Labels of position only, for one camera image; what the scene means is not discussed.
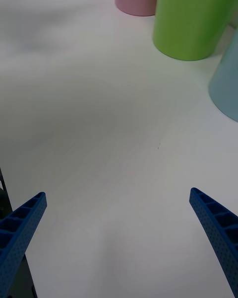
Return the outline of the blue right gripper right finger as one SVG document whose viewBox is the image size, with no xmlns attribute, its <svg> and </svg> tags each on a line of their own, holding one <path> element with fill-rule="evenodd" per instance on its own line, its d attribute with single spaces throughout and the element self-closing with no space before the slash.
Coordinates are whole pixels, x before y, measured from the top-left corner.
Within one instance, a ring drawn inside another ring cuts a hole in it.
<svg viewBox="0 0 238 298">
<path fill-rule="evenodd" d="M 230 285 L 238 297 L 238 217 L 197 188 L 189 203 L 196 213 Z"/>
</svg>

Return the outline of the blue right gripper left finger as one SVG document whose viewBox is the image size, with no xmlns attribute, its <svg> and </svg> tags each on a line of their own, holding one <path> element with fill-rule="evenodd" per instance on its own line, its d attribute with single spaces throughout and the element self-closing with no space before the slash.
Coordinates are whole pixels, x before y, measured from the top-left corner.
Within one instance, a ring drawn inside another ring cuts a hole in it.
<svg viewBox="0 0 238 298">
<path fill-rule="evenodd" d="M 0 221 L 0 296 L 7 297 L 23 256 L 47 207 L 38 193 Z"/>
</svg>

